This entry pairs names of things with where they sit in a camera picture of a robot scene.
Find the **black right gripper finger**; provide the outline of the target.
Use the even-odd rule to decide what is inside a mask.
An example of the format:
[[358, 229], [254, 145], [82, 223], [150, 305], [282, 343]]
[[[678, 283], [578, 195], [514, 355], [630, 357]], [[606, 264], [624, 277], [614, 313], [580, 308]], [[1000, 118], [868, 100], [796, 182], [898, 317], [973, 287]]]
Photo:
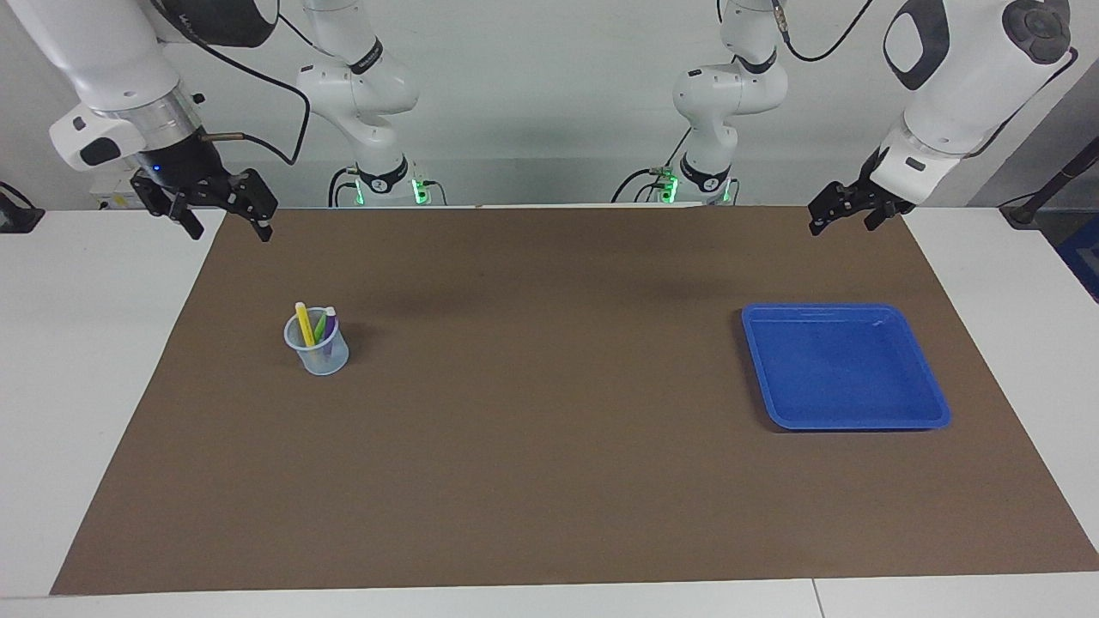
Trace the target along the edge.
[[227, 176], [227, 190], [225, 211], [247, 220], [260, 242], [270, 242], [270, 220], [277, 211], [278, 200], [260, 173], [256, 169], [233, 173]]
[[185, 233], [195, 241], [203, 236], [203, 223], [190, 210], [184, 192], [176, 191], [169, 195], [143, 172], [133, 173], [131, 187], [149, 216], [165, 216], [178, 227], [182, 227]]

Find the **blue plastic tray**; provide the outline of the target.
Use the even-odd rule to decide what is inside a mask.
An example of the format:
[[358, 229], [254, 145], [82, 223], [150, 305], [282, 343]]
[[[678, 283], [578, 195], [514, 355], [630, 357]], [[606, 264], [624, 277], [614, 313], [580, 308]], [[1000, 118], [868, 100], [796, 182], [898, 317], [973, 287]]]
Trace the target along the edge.
[[770, 420], [797, 432], [926, 431], [950, 404], [888, 304], [750, 304], [741, 311]]

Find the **black table clamp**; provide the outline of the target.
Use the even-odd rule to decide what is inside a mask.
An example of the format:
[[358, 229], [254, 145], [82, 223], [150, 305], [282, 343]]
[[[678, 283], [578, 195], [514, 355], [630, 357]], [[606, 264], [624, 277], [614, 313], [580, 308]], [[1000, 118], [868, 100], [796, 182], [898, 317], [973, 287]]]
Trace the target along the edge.
[[27, 196], [0, 180], [0, 234], [31, 233], [45, 216]]

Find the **black stand pole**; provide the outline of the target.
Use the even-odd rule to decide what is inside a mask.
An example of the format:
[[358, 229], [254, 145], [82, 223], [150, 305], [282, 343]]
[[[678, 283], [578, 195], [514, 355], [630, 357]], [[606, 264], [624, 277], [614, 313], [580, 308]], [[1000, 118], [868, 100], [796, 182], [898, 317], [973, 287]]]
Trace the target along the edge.
[[1099, 136], [1080, 148], [1072, 161], [1068, 161], [1061, 172], [1056, 173], [1050, 181], [1045, 183], [1037, 191], [1025, 194], [1017, 198], [1006, 200], [997, 207], [997, 211], [1004, 216], [1006, 223], [1017, 230], [1037, 230], [1036, 217], [1041, 208], [1074, 179], [1089, 172], [1096, 162], [1099, 161]]

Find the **translucent plastic cup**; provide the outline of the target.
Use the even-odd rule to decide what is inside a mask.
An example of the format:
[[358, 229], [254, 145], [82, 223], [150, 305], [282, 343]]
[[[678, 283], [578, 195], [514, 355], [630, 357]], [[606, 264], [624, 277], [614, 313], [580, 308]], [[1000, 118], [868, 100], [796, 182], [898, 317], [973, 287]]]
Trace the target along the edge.
[[[309, 310], [309, 314], [314, 327], [317, 324], [319, 313], [325, 311], [325, 306], [308, 306], [307, 310]], [[306, 347], [306, 345], [303, 345], [296, 316], [291, 317], [290, 320], [287, 321], [282, 335], [287, 347], [295, 351], [295, 354], [298, 355], [302, 366], [306, 367], [306, 371], [310, 372], [312, 375], [332, 375], [342, 369], [349, 360], [349, 345], [347, 345], [344, 339], [340, 319], [337, 332], [335, 332], [333, 340], [331, 357], [324, 357], [322, 355], [322, 345], [314, 345], [314, 347]]]

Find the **blue box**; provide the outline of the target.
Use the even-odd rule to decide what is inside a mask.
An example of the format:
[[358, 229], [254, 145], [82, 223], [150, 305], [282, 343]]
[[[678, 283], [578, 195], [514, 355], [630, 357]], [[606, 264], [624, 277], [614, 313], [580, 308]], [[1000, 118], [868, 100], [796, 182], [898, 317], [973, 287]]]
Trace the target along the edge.
[[1092, 216], [1055, 246], [1061, 261], [1099, 304], [1099, 214]]

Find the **brown table mat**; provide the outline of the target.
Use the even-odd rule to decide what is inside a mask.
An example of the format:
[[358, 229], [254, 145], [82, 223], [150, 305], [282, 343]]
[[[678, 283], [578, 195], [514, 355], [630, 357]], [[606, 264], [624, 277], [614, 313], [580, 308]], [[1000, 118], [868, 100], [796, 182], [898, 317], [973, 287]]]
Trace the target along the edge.
[[[56, 595], [1099, 570], [904, 222], [290, 210], [221, 224]], [[306, 371], [295, 302], [334, 306]], [[767, 418], [750, 304], [895, 306], [926, 432]]]

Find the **white wall socket box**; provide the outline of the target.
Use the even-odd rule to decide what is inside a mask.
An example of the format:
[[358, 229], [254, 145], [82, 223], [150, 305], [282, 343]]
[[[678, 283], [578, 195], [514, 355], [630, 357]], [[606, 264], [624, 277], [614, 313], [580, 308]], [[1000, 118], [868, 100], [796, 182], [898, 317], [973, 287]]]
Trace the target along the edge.
[[107, 167], [93, 172], [89, 195], [100, 210], [138, 210], [145, 206], [131, 184], [137, 168]]

